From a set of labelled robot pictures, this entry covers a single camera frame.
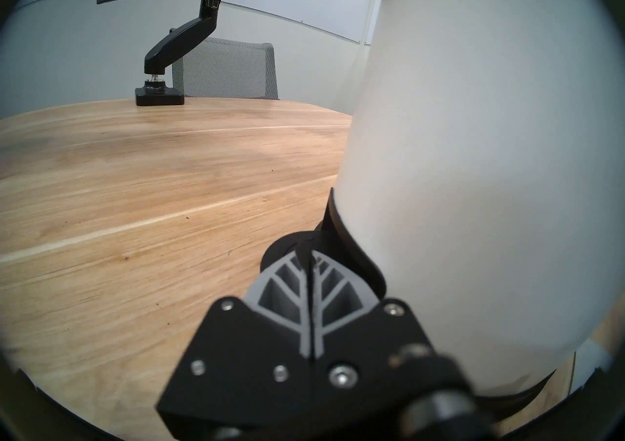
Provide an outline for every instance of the white cylinder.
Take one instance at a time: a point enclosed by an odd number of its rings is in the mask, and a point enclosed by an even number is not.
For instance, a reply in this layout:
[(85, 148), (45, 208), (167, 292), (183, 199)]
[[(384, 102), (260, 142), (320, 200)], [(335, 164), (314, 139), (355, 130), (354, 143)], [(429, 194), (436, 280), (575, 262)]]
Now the white cylinder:
[(600, 0), (382, 0), (343, 223), (482, 395), (524, 391), (625, 278), (625, 47)]

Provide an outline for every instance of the mesh chair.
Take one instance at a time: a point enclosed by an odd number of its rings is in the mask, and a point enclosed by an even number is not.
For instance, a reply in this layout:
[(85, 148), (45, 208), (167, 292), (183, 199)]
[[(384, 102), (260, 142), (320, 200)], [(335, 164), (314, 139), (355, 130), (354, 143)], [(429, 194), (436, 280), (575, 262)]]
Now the mesh chair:
[(208, 37), (171, 69), (174, 87), (184, 96), (278, 99), (271, 44)]

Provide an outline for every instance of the monitor arm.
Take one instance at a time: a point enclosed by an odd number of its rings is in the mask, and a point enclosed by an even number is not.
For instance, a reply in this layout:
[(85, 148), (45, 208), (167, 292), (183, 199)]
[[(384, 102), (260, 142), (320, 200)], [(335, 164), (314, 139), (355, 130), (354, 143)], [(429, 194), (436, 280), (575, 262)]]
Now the monitor arm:
[(144, 72), (151, 75), (142, 88), (135, 89), (138, 106), (183, 105), (184, 95), (175, 88), (165, 86), (160, 76), (165, 68), (206, 39), (217, 26), (217, 12), (221, 0), (202, 0), (199, 16), (157, 43), (146, 54)]

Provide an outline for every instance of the wooden table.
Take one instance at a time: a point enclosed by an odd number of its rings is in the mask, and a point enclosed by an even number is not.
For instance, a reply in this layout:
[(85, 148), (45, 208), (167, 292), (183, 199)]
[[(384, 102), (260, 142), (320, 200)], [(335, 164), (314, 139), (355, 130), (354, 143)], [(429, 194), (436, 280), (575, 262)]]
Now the wooden table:
[[(171, 439), (154, 404), (198, 323), (218, 297), (244, 294), (273, 240), (322, 218), (350, 119), (289, 101), (188, 98), (0, 120), (9, 359), (102, 429)], [(571, 364), (550, 381), (551, 400), (566, 395)]]

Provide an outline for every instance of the wall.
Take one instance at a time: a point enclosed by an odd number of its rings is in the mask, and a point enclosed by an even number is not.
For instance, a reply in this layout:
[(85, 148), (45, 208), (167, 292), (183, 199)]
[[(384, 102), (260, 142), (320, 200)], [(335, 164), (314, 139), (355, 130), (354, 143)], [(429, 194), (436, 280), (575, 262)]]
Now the wall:
[[(198, 10), (199, 0), (39, 0), (19, 8), (0, 33), (0, 116), (132, 98), (145, 53)], [(368, 46), (231, 4), (220, 8), (213, 36), (272, 43), (280, 99), (352, 113)]]

